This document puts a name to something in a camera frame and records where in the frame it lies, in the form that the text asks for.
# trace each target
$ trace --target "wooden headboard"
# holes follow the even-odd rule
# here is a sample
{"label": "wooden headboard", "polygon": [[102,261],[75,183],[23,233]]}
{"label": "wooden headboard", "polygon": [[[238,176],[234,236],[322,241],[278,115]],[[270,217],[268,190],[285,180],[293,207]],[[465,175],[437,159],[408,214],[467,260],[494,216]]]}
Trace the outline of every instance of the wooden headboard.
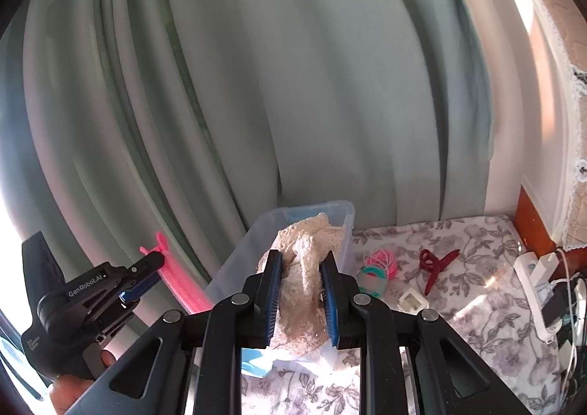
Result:
{"label": "wooden headboard", "polygon": [[[537,256],[544,256],[556,249],[556,244],[548,236],[548,232],[538,216],[538,212],[523,187],[519,192],[518,207],[515,212],[514,226],[518,230],[522,242],[528,251],[533,251]],[[587,248],[572,250],[566,253],[569,264],[569,273],[587,269]],[[565,268],[561,264],[553,274],[553,279],[566,277]]]}

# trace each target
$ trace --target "floral bedsheet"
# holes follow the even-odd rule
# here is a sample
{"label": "floral bedsheet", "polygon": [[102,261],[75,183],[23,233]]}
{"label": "floral bedsheet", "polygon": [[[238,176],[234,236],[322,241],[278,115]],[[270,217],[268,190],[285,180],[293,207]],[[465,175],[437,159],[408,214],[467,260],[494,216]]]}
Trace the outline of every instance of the floral bedsheet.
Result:
{"label": "floral bedsheet", "polygon": [[[423,293],[429,274],[419,268],[421,250],[431,250],[439,258],[461,250],[428,295],[431,307],[468,341],[532,414],[558,412],[561,379],[557,347],[536,335],[512,267],[525,248],[506,216],[353,231],[349,250],[356,273],[363,257],[377,248],[389,248],[398,262],[398,273],[382,297],[392,308],[408,285]],[[359,365],[358,350],[348,350],[339,352],[335,371],[329,376],[275,368],[264,379],[243,376],[243,413],[356,414]],[[410,395],[410,412],[415,413]]]}

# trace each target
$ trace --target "blue gripper pad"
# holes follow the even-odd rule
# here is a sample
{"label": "blue gripper pad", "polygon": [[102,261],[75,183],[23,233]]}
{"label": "blue gripper pad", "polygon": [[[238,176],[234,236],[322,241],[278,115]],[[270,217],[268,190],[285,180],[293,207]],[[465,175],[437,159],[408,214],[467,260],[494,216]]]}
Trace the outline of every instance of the blue gripper pad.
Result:
{"label": "blue gripper pad", "polygon": [[322,301],[327,319],[328,337],[331,338],[332,345],[338,346],[339,309],[344,304],[344,291],[332,251],[328,253],[326,259],[320,264],[320,275],[322,276],[322,287],[324,288]]}
{"label": "blue gripper pad", "polygon": [[281,253],[277,250],[269,251],[255,298],[255,314],[258,314],[263,325],[266,345],[269,345],[275,330],[277,307],[280,303],[282,270]]}
{"label": "blue gripper pad", "polygon": [[122,291],[120,293],[120,300],[125,303],[129,301],[136,301],[140,299],[149,289],[161,280],[158,272],[154,272],[143,282],[140,282],[134,288],[128,289],[128,291]]}

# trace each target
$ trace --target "curtain fold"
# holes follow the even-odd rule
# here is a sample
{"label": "curtain fold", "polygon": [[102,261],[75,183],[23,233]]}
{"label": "curtain fold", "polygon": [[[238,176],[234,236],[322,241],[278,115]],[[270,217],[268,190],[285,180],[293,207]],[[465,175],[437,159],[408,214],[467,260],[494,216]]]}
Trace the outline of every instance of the curtain fold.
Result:
{"label": "curtain fold", "polygon": [[[37,205],[19,224],[72,272],[161,230],[204,286],[278,205],[348,199],[357,227],[483,211],[491,102],[462,0],[28,0],[2,43],[26,149],[1,145],[3,193],[30,167],[11,213]],[[157,287],[141,318],[175,304]]]}

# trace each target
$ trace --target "plastic storage container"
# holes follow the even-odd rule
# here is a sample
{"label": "plastic storage container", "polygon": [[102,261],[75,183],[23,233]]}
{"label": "plastic storage container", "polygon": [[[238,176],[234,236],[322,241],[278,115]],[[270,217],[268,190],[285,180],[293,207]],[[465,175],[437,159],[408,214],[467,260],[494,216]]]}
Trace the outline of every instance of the plastic storage container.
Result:
{"label": "plastic storage container", "polygon": [[233,253],[222,265],[205,292],[213,304],[241,291],[248,276],[256,273],[260,257],[265,254],[275,240],[279,230],[318,213],[325,213],[332,226],[342,226],[346,230],[335,255],[336,265],[341,273],[349,267],[347,250],[354,222],[354,206],[349,201],[329,201],[307,207],[276,208],[263,214],[251,226]]}

